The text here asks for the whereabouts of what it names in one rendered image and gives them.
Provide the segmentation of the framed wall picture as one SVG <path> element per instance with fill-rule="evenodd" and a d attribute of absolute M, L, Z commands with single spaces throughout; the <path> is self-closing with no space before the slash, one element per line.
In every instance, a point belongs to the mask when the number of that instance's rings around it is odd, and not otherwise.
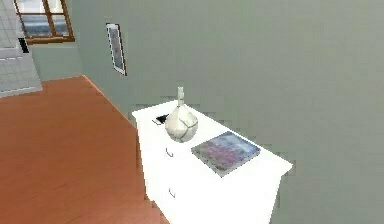
<path fill-rule="evenodd" d="M 107 23 L 106 29 L 111 50 L 113 67 L 121 75 L 126 76 L 127 70 L 120 34 L 120 26 L 118 24 Z"/>

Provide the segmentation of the white round vase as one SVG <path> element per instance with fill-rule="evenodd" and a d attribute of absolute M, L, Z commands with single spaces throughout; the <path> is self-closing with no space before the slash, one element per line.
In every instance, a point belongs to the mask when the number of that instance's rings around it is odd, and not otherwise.
<path fill-rule="evenodd" d="M 198 119 L 184 103 L 184 88 L 177 88 L 177 106 L 167 116 L 165 129 L 168 136 L 175 142 L 190 141 L 198 129 Z"/>

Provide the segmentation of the purple blue book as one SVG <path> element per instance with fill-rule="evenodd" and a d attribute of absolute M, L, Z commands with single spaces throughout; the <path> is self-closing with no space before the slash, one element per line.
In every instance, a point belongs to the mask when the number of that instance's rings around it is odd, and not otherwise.
<path fill-rule="evenodd" d="M 261 149 L 232 131 L 222 133 L 191 149 L 193 155 L 224 177 L 257 157 Z"/>

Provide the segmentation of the white chest of drawers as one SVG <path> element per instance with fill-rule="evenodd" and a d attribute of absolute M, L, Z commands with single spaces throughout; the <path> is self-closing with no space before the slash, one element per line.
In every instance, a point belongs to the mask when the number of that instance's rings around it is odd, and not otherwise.
<path fill-rule="evenodd" d="M 194 111 L 198 130 L 177 143 L 157 117 L 172 112 L 176 101 L 134 111 L 148 198 L 169 224 L 269 224 L 281 177 L 292 164 L 265 148 L 260 154 L 221 177 L 191 149 L 229 129 Z"/>

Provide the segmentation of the grey tiled cabinet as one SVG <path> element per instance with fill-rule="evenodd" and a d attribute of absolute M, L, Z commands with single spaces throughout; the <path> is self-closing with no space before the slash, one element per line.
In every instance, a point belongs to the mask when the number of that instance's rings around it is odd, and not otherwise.
<path fill-rule="evenodd" d="M 0 0 L 0 98 L 42 90 L 12 0 Z"/>

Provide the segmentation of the brown wooden window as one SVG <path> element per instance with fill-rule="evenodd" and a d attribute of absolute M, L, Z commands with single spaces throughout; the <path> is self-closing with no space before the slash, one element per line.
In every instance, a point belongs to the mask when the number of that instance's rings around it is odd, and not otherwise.
<path fill-rule="evenodd" d="M 74 42 L 67 0 L 11 0 L 29 45 Z"/>

